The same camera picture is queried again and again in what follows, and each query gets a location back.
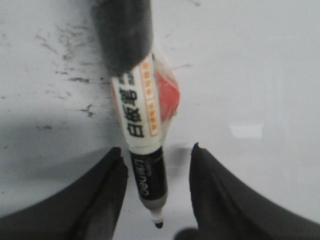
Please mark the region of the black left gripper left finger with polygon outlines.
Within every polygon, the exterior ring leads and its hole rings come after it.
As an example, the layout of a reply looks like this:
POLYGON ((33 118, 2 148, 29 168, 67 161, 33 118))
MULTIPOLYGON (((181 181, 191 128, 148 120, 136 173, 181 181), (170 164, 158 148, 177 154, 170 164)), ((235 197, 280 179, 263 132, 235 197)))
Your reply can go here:
POLYGON ((128 168, 113 147, 77 181, 0 219, 2 240, 111 240, 122 209, 128 168))

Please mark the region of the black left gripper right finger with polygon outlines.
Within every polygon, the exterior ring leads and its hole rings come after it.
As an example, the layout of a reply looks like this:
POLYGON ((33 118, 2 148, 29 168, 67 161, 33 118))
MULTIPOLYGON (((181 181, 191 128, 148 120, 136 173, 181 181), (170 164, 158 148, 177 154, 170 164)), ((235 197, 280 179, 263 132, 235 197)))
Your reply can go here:
POLYGON ((318 240, 320 225, 265 198, 207 149, 191 151, 189 189, 203 240, 318 240))

